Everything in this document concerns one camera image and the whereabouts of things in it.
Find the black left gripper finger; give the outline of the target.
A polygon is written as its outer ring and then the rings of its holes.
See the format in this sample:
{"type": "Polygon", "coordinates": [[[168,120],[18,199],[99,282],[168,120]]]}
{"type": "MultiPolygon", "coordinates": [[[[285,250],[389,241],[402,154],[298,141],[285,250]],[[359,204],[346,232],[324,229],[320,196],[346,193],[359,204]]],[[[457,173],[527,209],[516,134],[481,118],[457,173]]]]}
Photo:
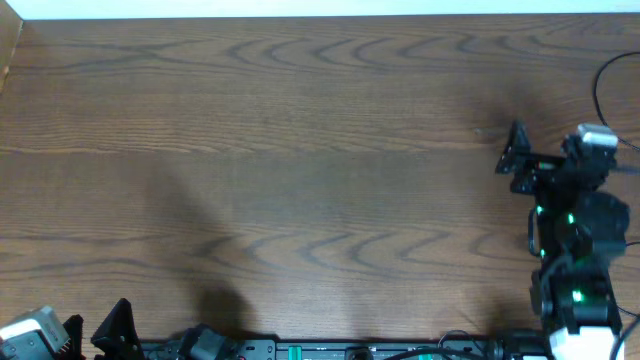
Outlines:
{"type": "Polygon", "coordinates": [[[63,323],[69,340],[62,349],[62,360],[85,360],[82,354],[83,323],[84,319],[79,314],[72,315],[63,323]]]}
{"type": "Polygon", "coordinates": [[[121,298],[90,339],[102,351],[95,360],[144,360],[131,303],[121,298]]]}

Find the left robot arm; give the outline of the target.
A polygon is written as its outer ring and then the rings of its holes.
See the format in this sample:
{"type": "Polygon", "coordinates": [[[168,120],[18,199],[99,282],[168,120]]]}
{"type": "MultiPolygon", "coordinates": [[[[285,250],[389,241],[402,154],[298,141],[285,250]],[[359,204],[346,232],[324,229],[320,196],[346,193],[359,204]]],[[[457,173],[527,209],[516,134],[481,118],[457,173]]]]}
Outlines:
{"type": "Polygon", "coordinates": [[[189,328],[180,339],[143,343],[136,332],[131,303],[121,298],[90,338],[101,350],[95,359],[232,359],[239,345],[232,339],[200,324],[189,328]]]}

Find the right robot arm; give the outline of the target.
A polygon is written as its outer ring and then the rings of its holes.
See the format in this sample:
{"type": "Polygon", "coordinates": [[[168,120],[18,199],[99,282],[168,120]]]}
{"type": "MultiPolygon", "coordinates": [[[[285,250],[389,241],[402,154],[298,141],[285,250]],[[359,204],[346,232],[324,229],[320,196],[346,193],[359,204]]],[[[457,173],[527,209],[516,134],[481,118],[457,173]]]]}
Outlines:
{"type": "Polygon", "coordinates": [[[566,136],[559,156],[532,150],[525,126],[514,122],[496,165],[510,174],[511,192],[530,195],[531,306],[541,330],[513,330],[492,340],[488,359],[618,360],[630,335],[621,320],[611,263],[626,252],[629,206],[601,191],[617,166],[617,136],[581,124],[566,136]]]}

